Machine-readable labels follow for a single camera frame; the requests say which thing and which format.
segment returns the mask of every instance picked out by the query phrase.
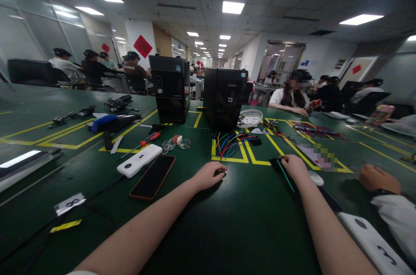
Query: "screwdriver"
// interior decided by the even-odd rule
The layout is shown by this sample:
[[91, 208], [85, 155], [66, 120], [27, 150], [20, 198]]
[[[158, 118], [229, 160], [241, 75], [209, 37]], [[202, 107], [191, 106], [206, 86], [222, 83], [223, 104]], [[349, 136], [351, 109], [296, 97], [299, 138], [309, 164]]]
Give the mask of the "screwdriver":
[[121, 156], [120, 158], [118, 158], [117, 160], [121, 160], [123, 159], [125, 156], [127, 156], [128, 154], [131, 154], [133, 151], [135, 151], [136, 149], [139, 149], [140, 147], [144, 147], [146, 146], [148, 143], [150, 143], [151, 141], [154, 141], [155, 139], [159, 138], [160, 136], [160, 132], [155, 132], [152, 135], [150, 135], [148, 138], [146, 138], [144, 141], [140, 142], [140, 145], [137, 146], [136, 148], [133, 148], [132, 150], [130, 150], [127, 154]]

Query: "green workbench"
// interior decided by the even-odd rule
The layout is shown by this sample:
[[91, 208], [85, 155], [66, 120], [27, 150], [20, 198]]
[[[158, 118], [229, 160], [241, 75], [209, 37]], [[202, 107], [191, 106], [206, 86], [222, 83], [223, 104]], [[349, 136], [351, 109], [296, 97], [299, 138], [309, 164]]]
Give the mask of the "green workbench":
[[[159, 123], [156, 102], [154, 97], [133, 96], [131, 105], [140, 109], [142, 122], [114, 134], [114, 139], [119, 135], [124, 139], [118, 152], [110, 154], [103, 148], [102, 136], [84, 127], [88, 119], [68, 120], [52, 130], [47, 126], [56, 116], [90, 105], [97, 105], [97, 112], [106, 112], [102, 104], [120, 94], [24, 85], [13, 85], [13, 88], [15, 92], [8, 85], [0, 85], [0, 163], [32, 149], [61, 148], [64, 154], [0, 193], [0, 259], [51, 222], [56, 217], [54, 205], [81, 192], [87, 204], [99, 213], [84, 206], [72, 209], [63, 223], [83, 219], [81, 224], [50, 237], [29, 272], [65, 274], [113, 232], [112, 226], [122, 226], [152, 203], [129, 197], [141, 173], [111, 185], [120, 178], [117, 159], [148, 136], [150, 128], [142, 125]], [[161, 145], [175, 134], [192, 142], [190, 149], [176, 147], [169, 152], [177, 159], [157, 199], [193, 176], [211, 159], [218, 159], [211, 157], [215, 142], [197, 106], [202, 106], [202, 102], [192, 101], [186, 123], [166, 125], [155, 142]], [[280, 120], [283, 133], [298, 144], [320, 147], [334, 154], [339, 161], [339, 172], [317, 171], [325, 181], [324, 188], [344, 212], [367, 219], [405, 259], [377, 209], [370, 204], [371, 196], [357, 178], [363, 163], [375, 164], [395, 176], [403, 191], [416, 199], [416, 167], [400, 160], [406, 152], [415, 151], [414, 140], [384, 130], [369, 133], [359, 127], [361, 124], [349, 127], [345, 121], [321, 113], [304, 118], [277, 109], [257, 109], [264, 118]], [[342, 133], [345, 140], [302, 136], [291, 126], [296, 121], [328, 126]], [[287, 144], [275, 135], [260, 135], [260, 138], [262, 145], [246, 143], [232, 159], [223, 162], [228, 172], [222, 183], [199, 193], [190, 202], [146, 264], [143, 274], [172, 270], [185, 274], [320, 273], [299, 196], [292, 193], [284, 177], [275, 173], [268, 163], [281, 153], [297, 154], [296, 144]], [[309, 170], [316, 168], [305, 159]], [[17, 195], [58, 167], [62, 168]], [[93, 201], [88, 201], [90, 196], [109, 186]], [[51, 223], [1, 264], [0, 273], [23, 271], [56, 224]]]

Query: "wristwatch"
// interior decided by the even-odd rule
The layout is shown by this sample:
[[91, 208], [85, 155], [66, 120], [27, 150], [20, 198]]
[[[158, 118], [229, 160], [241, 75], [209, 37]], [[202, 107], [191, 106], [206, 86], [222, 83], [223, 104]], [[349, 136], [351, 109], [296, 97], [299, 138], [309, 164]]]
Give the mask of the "wristwatch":
[[382, 188], [377, 189], [377, 190], [373, 190], [373, 191], [371, 192], [371, 194], [372, 194], [374, 197], [377, 197], [377, 196], [384, 196], [384, 195], [397, 195], [396, 193], [392, 193], [391, 191], [389, 191], [389, 190], [384, 190], [384, 189], [382, 189]]

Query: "black computer tower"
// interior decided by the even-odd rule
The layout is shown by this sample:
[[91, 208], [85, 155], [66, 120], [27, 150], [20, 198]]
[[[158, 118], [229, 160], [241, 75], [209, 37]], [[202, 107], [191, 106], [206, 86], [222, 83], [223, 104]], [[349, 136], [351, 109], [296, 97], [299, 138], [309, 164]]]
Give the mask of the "black computer tower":
[[209, 126], [229, 132], [237, 126], [248, 72], [225, 68], [204, 71], [204, 113]]
[[149, 56], [160, 123], [185, 123], [189, 110], [189, 61]]

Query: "yellow sticky note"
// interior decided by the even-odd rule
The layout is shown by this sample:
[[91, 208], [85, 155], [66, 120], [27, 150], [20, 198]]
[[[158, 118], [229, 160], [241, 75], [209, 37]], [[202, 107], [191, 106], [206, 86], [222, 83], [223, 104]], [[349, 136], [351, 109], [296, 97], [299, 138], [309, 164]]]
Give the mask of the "yellow sticky note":
[[73, 221], [73, 222], [62, 224], [60, 226], [54, 227], [53, 229], [51, 229], [50, 232], [57, 232], [57, 231], [62, 230], [62, 229], [68, 229], [70, 227], [77, 226], [77, 225], [79, 225], [79, 223], [81, 223], [81, 221], [82, 220], [78, 220], [78, 221]]

